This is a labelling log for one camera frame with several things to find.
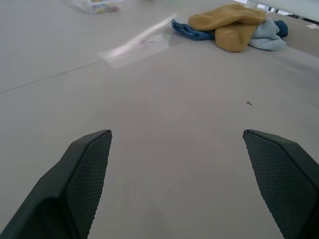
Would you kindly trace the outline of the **mustard yellow sock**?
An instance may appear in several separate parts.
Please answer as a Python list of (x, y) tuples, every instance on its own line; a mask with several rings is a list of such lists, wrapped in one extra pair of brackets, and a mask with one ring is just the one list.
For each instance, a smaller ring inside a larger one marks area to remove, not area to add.
[(188, 24), (197, 31), (214, 32), (218, 47), (237, 53), (247, 48), (256, 27), (265, 19), (266, 13), (263, 10), (237, 3), (194, 14), (188, 18)]

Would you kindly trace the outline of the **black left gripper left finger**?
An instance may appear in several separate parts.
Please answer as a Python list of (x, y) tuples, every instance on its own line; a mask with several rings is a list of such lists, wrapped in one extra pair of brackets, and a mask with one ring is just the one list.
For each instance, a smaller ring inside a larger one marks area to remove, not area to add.
[(87, 239), (103, 192), (112, 132), (72, 142), (33, 187), (0, 239)]

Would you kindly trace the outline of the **light blue sock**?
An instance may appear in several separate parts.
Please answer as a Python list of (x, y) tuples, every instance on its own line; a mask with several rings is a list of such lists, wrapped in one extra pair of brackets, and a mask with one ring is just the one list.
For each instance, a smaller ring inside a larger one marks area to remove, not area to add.
[(288, 26), (282, 20), (273, 21), (269, 17), (256, 27), (248, 45), (261, 50), (279, 51), (285, 48), (283, 38), (288, 33)]

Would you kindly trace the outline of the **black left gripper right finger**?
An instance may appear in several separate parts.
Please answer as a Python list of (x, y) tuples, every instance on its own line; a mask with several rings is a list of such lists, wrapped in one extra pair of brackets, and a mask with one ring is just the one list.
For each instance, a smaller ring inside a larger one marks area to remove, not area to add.
[(247, 129), (255, 178), (284, 239), (319, 239), (319, 164), (296, 142)]

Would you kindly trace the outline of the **clear plastic container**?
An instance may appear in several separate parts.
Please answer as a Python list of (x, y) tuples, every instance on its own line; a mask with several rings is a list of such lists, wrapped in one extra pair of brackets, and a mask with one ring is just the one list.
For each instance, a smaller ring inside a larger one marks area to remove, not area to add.
[(100, 14), (119, 10), (119, 4), (124, 0), (71, 0), (76, 7), (91, 14)]

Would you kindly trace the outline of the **dark blue sock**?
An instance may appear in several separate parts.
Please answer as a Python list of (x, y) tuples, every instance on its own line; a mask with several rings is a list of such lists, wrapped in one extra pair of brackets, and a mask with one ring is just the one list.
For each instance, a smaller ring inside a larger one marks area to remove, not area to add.
[[(274, 23), (279, 29), (279, 32), (277, 33), (279, 37), (288, 36), (288, 26), (282, 20), (274, 21)], [(215, 31), (213, 31), (212, 33), (195, 31), (189, 25), (185, 23), (179, 23), (174, 19), (171, 20), (171, 26), (177, 33), (189, 39), (193, 39), (193, 40), (214, 40), (215, 39)]]

